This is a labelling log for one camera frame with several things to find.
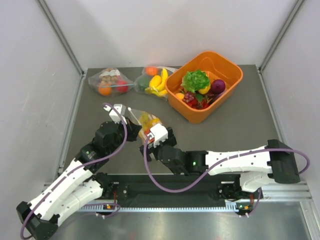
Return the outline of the polka dot zip bag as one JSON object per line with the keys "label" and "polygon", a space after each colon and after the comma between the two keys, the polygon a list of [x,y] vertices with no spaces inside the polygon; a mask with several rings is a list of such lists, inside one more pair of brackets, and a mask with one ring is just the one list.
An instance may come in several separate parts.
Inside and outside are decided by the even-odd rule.
{"label": "polka dot zip bag", "polygon": [[150,129],[157,124],[163,124],[158,117],[146,111],[133,109],[131,107],[129,107],[127,110],[129,112],[129,119],[135,125],[141,126],[141,130],[139,131],[138,136],[140,137],[143,144],[145,143],[147,134],[150,133]]}

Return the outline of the fake yellow banana bunch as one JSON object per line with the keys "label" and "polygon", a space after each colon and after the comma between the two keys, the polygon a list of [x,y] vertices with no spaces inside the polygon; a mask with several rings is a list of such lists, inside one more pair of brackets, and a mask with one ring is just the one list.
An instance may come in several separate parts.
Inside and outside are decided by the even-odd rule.
{"label": "fake yellow banana bunch", "polygon": [[139,118],[139,122],[142,126],[142,131],[148,132],[150,128],[157,124],[162,124],[161,120],[148,112],[143,112]]}

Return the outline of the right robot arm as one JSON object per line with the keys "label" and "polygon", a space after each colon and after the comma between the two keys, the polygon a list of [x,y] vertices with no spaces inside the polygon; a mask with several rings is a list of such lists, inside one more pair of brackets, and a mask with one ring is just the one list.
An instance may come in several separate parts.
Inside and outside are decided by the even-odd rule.
{"label": "right robot arm", "polygon": [[[240,173],[239,182],[233,192],[239,198],[264,185],[297,184],[301,181],[294,154],[301,152],[290,148],[277,139],[268,140],[267,145],[244,151],[214,152],[206,150],[182,151],[169,142],[171,135],[161,124],[150,129],[143,144],[145,169],[151,181],[168,193],[182,193],[196,186],[206,176],[223,173]],[[152,176],[148,166],[150,153],[175,175],[197,176],[190,185],[181,189],[169,189],[160,185]]]}

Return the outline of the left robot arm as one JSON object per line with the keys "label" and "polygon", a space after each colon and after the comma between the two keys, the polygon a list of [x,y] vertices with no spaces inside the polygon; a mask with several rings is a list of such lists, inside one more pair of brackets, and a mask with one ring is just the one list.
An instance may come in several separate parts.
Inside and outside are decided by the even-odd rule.
{"label": "left robot arm", "polygon": [[92,141],[82,147],[64,172],[39,196],[17,207],[22,223],[21,239],[25,231],[35,240],[48,240],[64,221],[89,202],[100,197],[109,198],[113,182],[99,169],[116,155],[126,142],[136,141],[141,125],[129,118],[107,121],[96,130]]}

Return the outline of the fake red apple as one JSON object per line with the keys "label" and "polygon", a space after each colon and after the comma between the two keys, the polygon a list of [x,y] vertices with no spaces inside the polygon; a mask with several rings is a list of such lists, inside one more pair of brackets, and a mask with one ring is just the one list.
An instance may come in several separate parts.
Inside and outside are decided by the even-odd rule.
{"label": "fake red apple", "polygon": [[125,80],[118,80],[115,89],[118,93],[126,93],[129,90],[129,83]]}

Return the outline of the fake orange fruit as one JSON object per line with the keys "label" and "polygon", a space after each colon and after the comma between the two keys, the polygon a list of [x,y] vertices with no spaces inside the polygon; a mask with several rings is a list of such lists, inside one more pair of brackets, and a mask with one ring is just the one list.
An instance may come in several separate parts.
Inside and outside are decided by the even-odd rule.
{"label": "fake orange fruit", "polygon": [[112,91],[113,91],[113,88],[107,84],[107,83],[103,83],[103,84],[100,84],[98,89],[97,89],[98,93],[102,96],[109,96]]}

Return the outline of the clear bag with bananas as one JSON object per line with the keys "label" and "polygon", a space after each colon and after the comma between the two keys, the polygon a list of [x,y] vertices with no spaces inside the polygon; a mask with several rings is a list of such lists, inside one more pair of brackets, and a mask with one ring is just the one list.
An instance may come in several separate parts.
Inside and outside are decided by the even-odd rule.
{"label": "clear bag with bananas", "polygon": [[177,68],[169,66],[146,66],[134,81],[134,89],[137,93],[167,100],[168,92],[165,84],[177,70]]}

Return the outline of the clear bag with nuts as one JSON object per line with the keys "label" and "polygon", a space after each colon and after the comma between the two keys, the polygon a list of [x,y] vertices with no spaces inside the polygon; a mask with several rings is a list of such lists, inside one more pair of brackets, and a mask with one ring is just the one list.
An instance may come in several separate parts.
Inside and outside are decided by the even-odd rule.
{"label": "clear bag with nuts", "polygon": [[104,70],[96,73],[95,75],[90,76],[88,78],[88,84],[97,93],[99,85],[109,84],[112,87],[112,93],[106,97],[114,97],[120,94],[124,94],[116,91],[116,82],[119,80],[127,81],[129,85],[129,90],[131,90],[134,87],[134,82],[132,80],[129,80],[123,73],[119,71],[118,68],[115,67],[105,68]]}

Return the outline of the fake green lettuce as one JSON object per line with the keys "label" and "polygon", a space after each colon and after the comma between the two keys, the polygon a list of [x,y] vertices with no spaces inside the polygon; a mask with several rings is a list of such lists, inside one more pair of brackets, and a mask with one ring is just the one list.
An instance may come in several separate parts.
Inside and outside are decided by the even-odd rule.
{"label": "fake green lettuce", "polygon": [[210,85],[209,77],[205,71],[199,69],[188,71],[182,78],[181,86],[187,91],[195,93],[199,89],[203,89]]}

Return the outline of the fake yellow lemon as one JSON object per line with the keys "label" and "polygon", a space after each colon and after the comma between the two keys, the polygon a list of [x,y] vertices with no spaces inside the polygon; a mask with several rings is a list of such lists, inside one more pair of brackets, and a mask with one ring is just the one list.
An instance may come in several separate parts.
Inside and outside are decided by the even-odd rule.
{"label": "fake yellow lemon", "polygon": [[206,86],[205,88],[202,88],[202,89],[198,89],[197,92],[201,95],[205,95],[209,92],[209,90],[211,89],[211,86],[208,85]]}

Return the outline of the fake purple onion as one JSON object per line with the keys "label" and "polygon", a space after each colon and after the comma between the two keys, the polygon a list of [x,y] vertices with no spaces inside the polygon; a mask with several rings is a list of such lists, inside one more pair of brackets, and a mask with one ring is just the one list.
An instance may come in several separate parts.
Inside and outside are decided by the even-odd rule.
{"label": "fake purple onion", "polygon": [[226,89],[226,84],[222,79],[214,80],[210,85],[210,90],[213,94],[219,95]]}

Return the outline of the orange plastic bin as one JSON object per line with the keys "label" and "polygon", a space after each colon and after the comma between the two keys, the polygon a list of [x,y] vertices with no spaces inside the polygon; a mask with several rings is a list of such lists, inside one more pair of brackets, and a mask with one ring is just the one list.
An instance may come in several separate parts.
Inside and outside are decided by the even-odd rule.
{"label": "orange plastic bin", "polygon": [[168,77],[168,102],[190,123],[198,124],[231,96],[242,78],[238,65],[214,51],[204,51]]}

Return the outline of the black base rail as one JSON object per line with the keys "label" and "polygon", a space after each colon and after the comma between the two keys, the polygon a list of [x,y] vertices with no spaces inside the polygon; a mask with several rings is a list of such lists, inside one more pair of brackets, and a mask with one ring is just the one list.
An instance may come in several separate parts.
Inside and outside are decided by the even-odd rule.
{"label": "black base rail", "polygon": [[95,200],[111,201],[122,208],[202,208],[222,207],[226,201],[248,201],[262,197],[255,190],[245,192],[239,174],[207,175],[195,186],[197,176],[99,173],[100,188],[106,187]]}

